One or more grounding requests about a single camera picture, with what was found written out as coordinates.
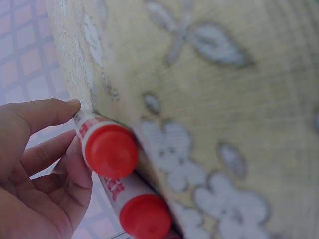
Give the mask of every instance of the fabric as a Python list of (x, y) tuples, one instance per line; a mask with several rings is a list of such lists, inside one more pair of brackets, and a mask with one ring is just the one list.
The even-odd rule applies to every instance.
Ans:
[(133, 128), (188, 239), (319, 237), (315, 0), (47, 0), (68, 90)]

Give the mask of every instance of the red cap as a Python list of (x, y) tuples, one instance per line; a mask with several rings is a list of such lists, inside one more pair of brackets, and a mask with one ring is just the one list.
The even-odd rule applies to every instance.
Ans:
[(162, 239), (171, 226), (167, 205), (154, 194), (131, 199), (119, 217), (123, 229), (137, 239)]
[(131, 174), (138, 163), (133, 134), (118, 125), (106, 125), (92, 133), (85, 146), (88, 164), (97, 174), (119, 179)]

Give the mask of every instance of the tile floor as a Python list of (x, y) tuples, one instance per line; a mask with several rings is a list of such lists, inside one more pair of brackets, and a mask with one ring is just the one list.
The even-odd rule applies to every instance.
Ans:
[[(0, 0), (0, 105), (47, 98), (70, 97), (59, 69), (45, 1)], [(46, 128), (31, 137), (28, 147), (72, 127), (69, 122)], [(97, 175), (93, 181), (89, 209), (73, 239), (107, 239), (123, 232)]]

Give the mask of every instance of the white flower pattern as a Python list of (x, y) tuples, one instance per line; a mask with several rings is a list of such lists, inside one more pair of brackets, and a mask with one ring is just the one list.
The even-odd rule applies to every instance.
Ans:
[(84, 16), (84, 32), (85, 39), (90, 45), (92, 58), (100, 67), (103, 67), (103, 49), (99, 39), (99, 33), (87, 14)]
[(219, 220), (224, 239), (270, 239), (262, 227), (270, 214), (263, 198), (250, 191), (236, 189), (223, 173), (209, 180), (210, 189), (198, 187), (194, 192), (197, 206)]
[(195, 208), (184, 208), (177, 202), (173, 207), (183, 228), (185, 239), (211, 239), (209, 232), (201, 228), (204, 220)]
[(205, 183), (205, 171), (189, 159), (191, 138), (182, 124), (167, 122), (160, 129), (143, 120), (141, 133), (147, 140), (151, 160), (167, 173), (167, 181), (175, 191), (182, 192), (189, 184)]

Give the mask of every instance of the floral pattern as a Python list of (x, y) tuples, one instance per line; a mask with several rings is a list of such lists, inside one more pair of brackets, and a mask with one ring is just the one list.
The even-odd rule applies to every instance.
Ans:
[(140, 128), (148, 141), (151, 159), (167, 173), (167, 181), (175, 191), (182, 192), (189, 184), (205, 183), (205, 171), (189, 159), (191, 138), (182, 124), (167, 122), (161, 129), (144, 120)]
[(170, 11), (156, 1), (147, 1), (149, 16), (156, 25), (174, 34), (174, 39), (167, 55), (167, 63), (173, 64), (180, 55), (184, 42), (210, 62), (246, 66), (251, 62), (242, 50), (232, 41), (228, 34), (213, 22), (191, 24), (193, 0), (183, 0), (183, 14), (176, 22)]
[(87, 14), (84, 16), (84, 32), (85, 39), (90, 46), (92, 58), (100, 67), (103, 67), (103, 49), (99, 39), (99, 33)]
[(244, 157), (237, 148), (227, 143), (219, 143), (217, 150), (222, 162), (230, 172), (240, 179), (244, 179), (247, 176), (247, 166)]
[(266, 201), (258, 194), (236, 189), (230, 179), (217, 172), (209, 179), (209, 188), (194, 192), (196, 205), (219, 220), (219, 232), (224, 239), (270, 239), (262, 227), (269, 218)]
[(183, 226), (185, 239), (211, 239), (209, 232), (201, 228), (204, 220), (202, 215), (194, 208), (184, 208), (174, 203), (175, 213)]

